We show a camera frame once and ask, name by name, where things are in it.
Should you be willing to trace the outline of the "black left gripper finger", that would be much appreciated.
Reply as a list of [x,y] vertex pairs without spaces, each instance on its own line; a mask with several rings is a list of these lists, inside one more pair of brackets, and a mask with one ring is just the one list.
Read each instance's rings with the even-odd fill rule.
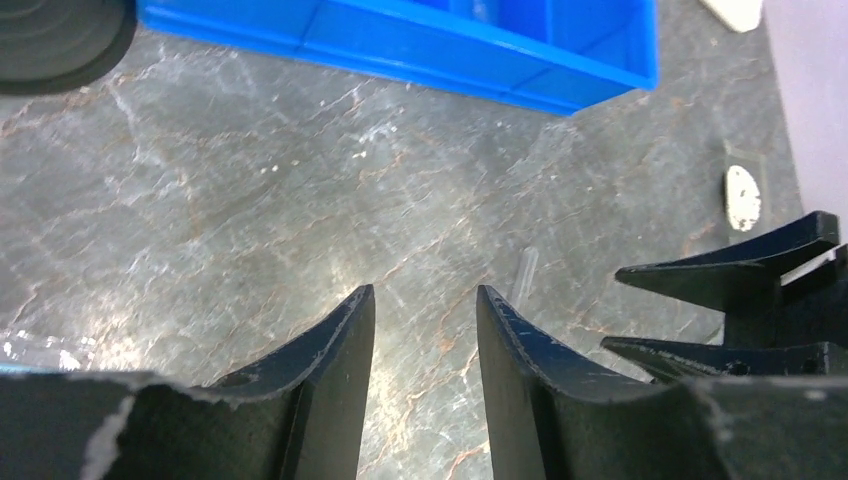
[[683,377],[847,374],[847,350],[832,342],[786,348],[730,348],[655,339],[606,337],[601,346],[634,363],[655,383]]
[[781,286],[781,277],[840,245],[838,216],[814,211],[771,232],[692,257],[623,267],[634,288],[729,312]]

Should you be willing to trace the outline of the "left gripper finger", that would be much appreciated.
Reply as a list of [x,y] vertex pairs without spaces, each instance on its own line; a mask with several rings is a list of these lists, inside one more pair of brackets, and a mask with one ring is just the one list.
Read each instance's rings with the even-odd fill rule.
[[375,295],[354,290],[312,328],[213,384],[143,371],[1,377],[5,479],[352,479]]
[[843,376],[702,376],[650,384],[524,319],[493,287],[476,322],[498,479],[843,479]]

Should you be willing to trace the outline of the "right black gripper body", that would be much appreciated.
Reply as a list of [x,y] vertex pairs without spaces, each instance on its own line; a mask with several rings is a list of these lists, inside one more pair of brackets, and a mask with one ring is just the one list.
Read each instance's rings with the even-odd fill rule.
[[725,315],[723,344],[786,348],[831,342],[847,346],[847,247],[814,270]]

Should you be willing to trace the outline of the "white round disc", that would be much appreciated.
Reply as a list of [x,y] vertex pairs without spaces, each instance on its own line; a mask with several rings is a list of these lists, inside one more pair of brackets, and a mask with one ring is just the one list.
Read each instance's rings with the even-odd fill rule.
[[731,228],[749,232],[762,214],[761,191],[753,175],[743,166],[730,165],[724,176],[725,215]]

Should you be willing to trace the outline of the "small clear glass tube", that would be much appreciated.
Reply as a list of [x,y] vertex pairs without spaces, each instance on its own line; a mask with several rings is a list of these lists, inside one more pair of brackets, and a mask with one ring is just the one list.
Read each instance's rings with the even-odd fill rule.
[[511,293],[508,297],[510,304],[520,309],[528,300],[539,259],[539,251],[533,246],[525,248],[519,259]]

